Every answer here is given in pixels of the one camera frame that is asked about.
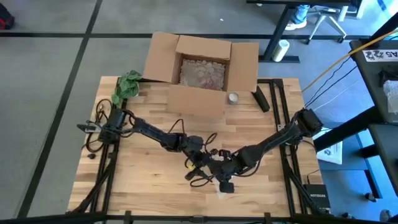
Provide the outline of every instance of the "yellow cable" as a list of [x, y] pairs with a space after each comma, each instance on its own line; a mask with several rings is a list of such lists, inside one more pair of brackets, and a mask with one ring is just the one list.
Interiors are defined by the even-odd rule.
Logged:
[[369, 43], [364, 44], [364, 45], [358, 47], [357, 49], [352, 50], [350, 53], [344, 55], [342, 58], [340, 58], [339, 60], [337, 60], [337, 62], [335, 62], [333, 65], [331, 65], [328, 69], [326, 69], [324, 72], [322, 72], [322, 74], [320, 74], [316, 79], [314, 79], [314, 81], [312, 81], [307, 87], [305, 87], [305, 88], [303, 89], [302, 92], [304, 92], [305, 90], [307, 90], [308, 88], [310, 88], [310, 87], [311, 87], [314, 83], [316, 83], [322, 76], [324, 76], [326, 73], [328, 73], [334, 66], [336, 66], [338, 63], [340, 63], [340, 62], [341, 62], [342, 60], [344, 60], [346, 57], [349, 57], [350, 55], [355, 54], [356, 52], [359, 52], [360, 50], [362, 50], [362, 49], [368, 47], [369, 45], [372, 45], [372, 44], [378, 42], [379, 40], [386, 38], [387, 36], [389, 36], [389, 35], [391, 35], [391, 34], [395, 34], [396, 32], [398, 32], [398, 30], [394, 30], [394, 31], [391, 31], [391, 32], [388, 33], [388, 34], [384, 34], [384, 35], [382, 35], [381, 37], [378, 37], [378, 38], [376, 38], [376, 39], [370, 41]]

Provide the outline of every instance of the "black clamp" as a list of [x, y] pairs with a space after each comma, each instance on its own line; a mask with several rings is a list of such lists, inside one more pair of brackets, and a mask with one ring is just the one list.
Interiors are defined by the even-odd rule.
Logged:
[[271, 214], [269, 212], [264, 213], [264, 224], [272, 224]]
[[124, 212], [123, 224], [132, 224], [131, 211]]
[[268, 101], [267, 101], [266, 97], [264, 96], [264, 94], [262, 93], [259, 86], [257, 86], [256, 92], [254, 92], [252, 94], [253, 94], [253, 97], [256, 100], [257, 104], [260, 106], [262, 112], [269, 111], [270, 107], [269, 107]]
[[201, 215], [194, 215], [190, 218], [189, 220], [192, 223], [205, 223], [206, 221], [206, 217], [201, 216]]
[[272, 81], [274, 82], [275, 86], [277, 86], [278, 88], [284, 87], [284, 81], [281, 78], [274, 78], [272, 79]]

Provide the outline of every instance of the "table leg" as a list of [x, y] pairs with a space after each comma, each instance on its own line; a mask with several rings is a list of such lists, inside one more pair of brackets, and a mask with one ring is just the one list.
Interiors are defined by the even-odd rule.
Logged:
[[361, 149], [361, 154], [365, 159], [367, 159], [379, 155], [379, 151], [377, 150], [376, 145], [373, 144]]
[[[266, 51], [264, 52], [264, 55], [259, 56], [259, 62], [274, 62], [271, 59], [272, 54], [274, 53], [274, 50], [282, 37], [282, 34], [285, 31], [287, 23], [290, 21], [290, 18], [295, 10], [295, 6], [290, 6], [286, 5], [284, 11], [282, 12], [282, 15], [280, 15], [280, 19], [278, 21], [278, 24], [276, 25], [274, 34], [271, 38], [271, 40], [268, 43], [268, 46], [266, 48]], [[286, 55], [285, 57], [282, 58], [280, 62], [290, 62], [290, 63], [300, 63], [299, 56], [288, 56]]]
[[383, 118], [377, 108], [373, 106], [366, 111], [363, 111], [355, 118], [345, 122], [337, 128], [333, 128], [333, 130], [314, 140], [316, 151], [321, 151], [322, 149], [330, 147], [359, 131], [365, 130], [368, 128], [369, 124], [382, 122]]
[[373, 197], [376, 198], [376, 199], [382, 198], [380, 188], [379, 188], [379, 186], [378, 186], [378, 184], [376, 182], [376, 177], [375, 177], [372, 169], [369, 168], [369, 169], [364, 170], [364, 171], [365, 171], [365, 175], [366, 175], [366, 178], [368, 180], [369, 186], [371, 188], [371, 192], [373, 194]]
[[395, 13], [383, 26], [381, 26], [369, 39], [363, 40], [363, 44], [366, 44], [388, 32], [391, 32], [397, 28], [398, 25], [398, 13]]

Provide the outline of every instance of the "desk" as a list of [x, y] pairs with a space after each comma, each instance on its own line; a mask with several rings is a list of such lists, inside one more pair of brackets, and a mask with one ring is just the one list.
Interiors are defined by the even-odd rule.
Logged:
[[[285, 31], [287, 23], [290, 21], [295, 8], [301, 4], [308, 4], [311, 6], [348, 6], [351, 0], [247, 0], [246, 3], [261, 3], [261, 4], [285, 4], [285, 9], [280, 15], [280, 19], [275, 27], [274, 34], [269, 40], [268, 46], [264, 55], [259, 56], [259, 62], [274, 62], [271, 59], [274, 50]], [[299, 56], [285, 55], [280, 62], [300, 63]]]
[[[95, 103], [110, 99], [117, 77], [102, 77]], [[290, 117], [303, 107], [299, 80], [283, 79]], [[265, 97], [270, 99], [268, 84], [259, 84]], [[174, 121], [183, 118], [188, 135], [207, 138], [212, 132], [218, 136], [209, 147], [237, 150], [248, 144], [257, 144], [275, 133], [274, 114], [263, 113], [254, 97], [248, 92], [238, 92], [239, 104], [227, 105], [223, 119], [210, 120], [166, 112], [168, 83], [140, 83], [139, 96], [127, 101], [127, 109], [146, 119], [158, 128], [168, 131]], [[278, 102], [279, 111], [282, 105]], [[174, 131], [181, 131], [177, 125]], [[100, 156], [91, 160], [88, 151], [82, 150], [76, 179], [68, 209], [75, 208], [87, 195], [96, 180]], [[301, 178], [319, 169], [313, 147], [305, 142], [297, 151]], [[279, 149], [268, 152], [262, 159], [259, 171], [248, 178], [233, 178], [235, 193], [217, 194], [214, 184], [191, 188], [184, 179], [185, 156], [162, 149], [159, 144], [139, 134], [122, 139], [116, 173], [113, 180], [109, 214], [124, 215], [130, 210], [134, 215], [212, 217], [289, 217]], [[321, 184], [320, 172], [310, 176], [312, 184]], [[300, 211], [294, 187], [296, 212]]]
[[[351, 49], [356, 49], [361, 45], [362, 43], [358, 40], [350, 42]], [[381, 41], [377, 49], [398, 49], [398, 42], [388, 40]], [[398, 63], [367, 62], [362, 52], [355, 53], [352, 57], [356, 62], [359, 71], [361, 72], [362, 78], [369, 90], [369, 94], [371, 95], [374, 106], [319, 137], [314, 141], [314, 143], [317, 147], [317, 150], [320, 151], [358, 133], [359, 131], [369, 128], [375, 145], [365, 147], [361, 150], [361, 153], [364, 158], [380, 155], [384, 167], [389, 175], [392, 186], [398, 195], [398, 171], [396, 163], [398, 155], [395, 153], [396, 148], [394, 148], [396, 144], [393, 143], [395, 141], [394, 138], [396, 138], [396, 135], [391, 136], [391, 133], [388, 133], [388, 130], [396, 131], [397, 128], [391, 125], [380, 125], [382, 123], [397, 124], [398, 115], [388, 112], [387, 97], [384, 94], [383, 88], [379, 87], [378, 75], [383, 67], [397, 67]], [[369, 171], [366, 172], [366, 176], [371, 186], [372, 193], [375, 198], [381, 198], [381, 193], [373, 173], [371, 172], [371, 167], [368, 167], [368, 169]]]
[[[350, 42], [351, 49], [361, 46], [361, 42], [354, 40]], [[377, 49], [398, 49], [397, 41], [381, 41]], [[398, 115], [388, 113], [387, 97], [383, 88], [379, 87], [379, 75], [382, 67], [387, 65], [398, 66], [397, 62], [367, 62], [362, 52], [353, 55], [362, 78], [369, 90], [374, 106], [363, 111], [353, 119], [345, 122], [327, 134], [315, 140], [318, 150], [332, 146], [353, 134], [365, 130], [373, 123], [398, 123]]]
[[371, 124], [369, 132], [374, 144], [362, 149], [364, 157], [380, 156], [392, 187], [398, 195], [398, 150], [396, 147], [398, 127], [388, 124]]

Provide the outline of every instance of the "white bottle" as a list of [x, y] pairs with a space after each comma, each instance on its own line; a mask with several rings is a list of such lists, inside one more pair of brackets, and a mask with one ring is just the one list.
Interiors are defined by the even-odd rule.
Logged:
[[275, 62], [280, 62], [285, 56], [287, 49], [289, 49], [289, 46], [290, 44], [287, 40], [280, 40], [275, 48], [274, 53], [272, 54], [272, 59]]

